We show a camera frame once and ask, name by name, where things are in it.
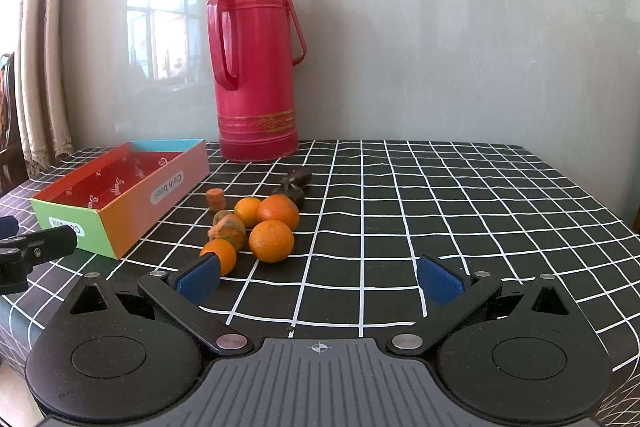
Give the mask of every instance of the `cardboard box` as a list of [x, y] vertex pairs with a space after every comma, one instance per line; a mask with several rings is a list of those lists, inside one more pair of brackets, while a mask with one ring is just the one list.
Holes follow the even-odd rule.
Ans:
[[69, 225], [78, 248], [119, 259], [209, 174], [204, 140], [132, 141], [31, 198], [40, 227]]

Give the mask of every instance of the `black clamp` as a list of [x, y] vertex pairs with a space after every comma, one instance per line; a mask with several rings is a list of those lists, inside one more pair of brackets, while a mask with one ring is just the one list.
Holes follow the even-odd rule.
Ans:
[[[254, 349], [197, 304], [220, 280], [213, 253], [180, 271], [156, 269], [137, 286], [90, 272], [71, 289], [25, 367], [45, 413], [80, 423], [124, 423], [174, 403], [220, 357]], [[107, 391], [117, 382], [117, 393]]]
[[76, 232], [66, 225], [1, 239], [0, 295], [27, 291], [34, 266], [70, 255], [77, 245]]
[[396, 331], [388, 352], [427, 360], [450, 393], [494, 421], [552, 425], [596, 411], [610, 359], [557, 277], [504, 293], [489, 272], [458, 275], [422, 256], [418, 282], [429, 316]]

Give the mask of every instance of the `white wall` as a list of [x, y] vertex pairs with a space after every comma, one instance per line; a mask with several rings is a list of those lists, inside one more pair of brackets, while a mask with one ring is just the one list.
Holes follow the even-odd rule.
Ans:
[[[76, 146], [217, 137], [205, 2], [202, 60], [155, 80], [130, 65], [127, 0], [63, 0]], [[640, 0], [294, 2], [301, 136], [520, 144], [617, 214], [637, 209]]]

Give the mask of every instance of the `table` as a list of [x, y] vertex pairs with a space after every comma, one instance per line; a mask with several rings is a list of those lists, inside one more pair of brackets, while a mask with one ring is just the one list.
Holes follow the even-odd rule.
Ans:
[[[103, 153], [81, 150], [0, 200], [20, 231], [37, 230], [28, 198]], [[435, 252], [453, 269], [487, 270], [520, 285], [560, 277], [606, 346], [616, 392], [605, 423], [640, 417], [633, 395], [640, 342], [640, 241], [608, 209], [519, 146], [394, 140], [303, 141], [291, 156], [240, 164], [207, 144], [210, 175], [119, 261], [77, 250], [38, 266], [23, 294], [0, 299], [0, 352], [17, 371], [82, 273], [134, 283], [177, 270], [207, 241], [205, 192], [227, 206], [267, 196], [291, 170], [313, 172], [296, 243], [276, 265], [242, 252], [203, 308], [249, 336], [357, 337], [426, 315], [415, 261]]]

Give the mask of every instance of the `orange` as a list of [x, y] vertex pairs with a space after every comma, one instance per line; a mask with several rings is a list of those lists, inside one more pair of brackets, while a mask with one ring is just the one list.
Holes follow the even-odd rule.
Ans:
[[262, 200], [258, 206], [258, 222], [268, 219], [282, 221], [291, 230], [295, 230], [300, 223], [300, 211], [296, 204], [282, 194], [274, 194]]
[[282, 221], [263, 221], [251, 231], [249, 248], [263, 263], [279, 263], [293, 250], [293, 233]]
[[242, 198], [236, 203], [234, 214], [242, 220], [245, 227], [252, 229], [258, 224], [258, 206], [260, 206], [258, 198]]
[[200, 250], [200, 255], [204, 255], [206, 253], [213, 252], [220, 259], [220, 275], [224, 277], [231, 270], [234, 269], [236, 265], [236, 249], [234, 246], [224, 239], [214, 239], [213, 241], [209, 241], [202, 250]]

